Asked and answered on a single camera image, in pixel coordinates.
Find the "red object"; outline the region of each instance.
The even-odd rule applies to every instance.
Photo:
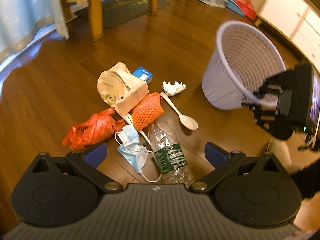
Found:
[[[96,144],[108,139],[114,132],[119,132],[124,127],[124,120],[115,121],[113,108],[94,114],[87,122],[72,126],[62,142],[72,150],[81,150],[90,144]]]
[[[235,0],[235,3],[250,20],[254,21],[257,18],[257,14],[249,0]]]

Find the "white spoon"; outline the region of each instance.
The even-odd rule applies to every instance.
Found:
[[[171,102],[170,98],[163,92],[160,93],[160,95],[162,96],[162,98],[167,101],[167,103],[174,109],[174,111],[177,112],[177,114],[179,115],[180,118],[180,122],[187,127],[189,130],[197,130],[198,129],[198,123],[196,122],[196,120],[194,120],[193,118],[191,118],[190,116],[186,116],[183,115],[179,112],[179,110],[175,107],[175,105]]]

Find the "plastic bottle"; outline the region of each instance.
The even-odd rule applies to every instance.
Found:
[[[159,117],[149,125],[149,140],[165,183],[193,183],[186,158],[170,125]]]

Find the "doormat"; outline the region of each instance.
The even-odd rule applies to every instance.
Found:
[[[158,0],[158,9],[170,5],[165,0]],[[79,17],[88,20],[89,8],[76,12]],[[148,13],[149,0],[104,0],[102,1],[103,27],[113,28],[129,20]]]

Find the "screen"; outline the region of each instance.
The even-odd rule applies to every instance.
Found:
[[[310,119],[315,125],[317,125],[318,123],[319,109],[320,109],[320,79],[319,79],[318,73],[316,72],[316,70],[314,70]]]

